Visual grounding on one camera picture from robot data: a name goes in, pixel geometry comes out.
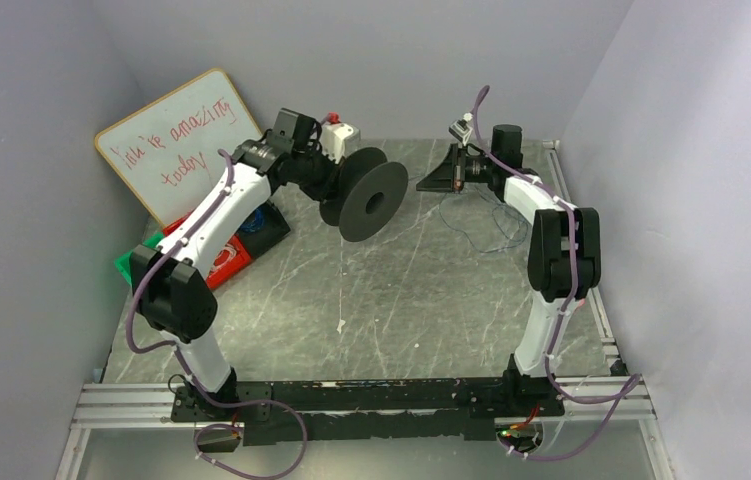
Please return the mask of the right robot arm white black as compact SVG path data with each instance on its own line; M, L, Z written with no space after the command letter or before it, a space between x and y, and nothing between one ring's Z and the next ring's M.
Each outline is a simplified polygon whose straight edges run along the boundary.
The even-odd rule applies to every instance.
M521 377L539 379L564 397L554 376L558 341L577 304L601 277L598 212L564 200L538 173L524 167L521 127L495 126L489 149L471 142L474 130L465 120L453 123L449 132L454 143L416 189L459 193L470 183L485 184L501 203L530 223L526 268L531 310L513 360Z

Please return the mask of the black spool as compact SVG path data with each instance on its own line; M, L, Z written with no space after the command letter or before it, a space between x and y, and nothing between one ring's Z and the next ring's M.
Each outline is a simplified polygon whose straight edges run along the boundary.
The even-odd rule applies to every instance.
M407 192L407 168L377 147L352 153L341 165L336 196L319 206L322 220L348 242L378 233L396 214Z

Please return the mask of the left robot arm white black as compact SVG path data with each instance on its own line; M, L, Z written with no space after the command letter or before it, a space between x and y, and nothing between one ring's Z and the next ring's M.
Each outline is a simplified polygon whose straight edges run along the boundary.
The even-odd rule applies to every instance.
M131 253L129 349L144 354L171 347L188 383L210 404L238 402L235 369L212 329L218 303L207 284L210 269L279 187L296 184L318 202L330 197L347 141L356 134L334 112L317 120L283 108L260 138L219 150L225 168L211 192L157 247L138 245Z

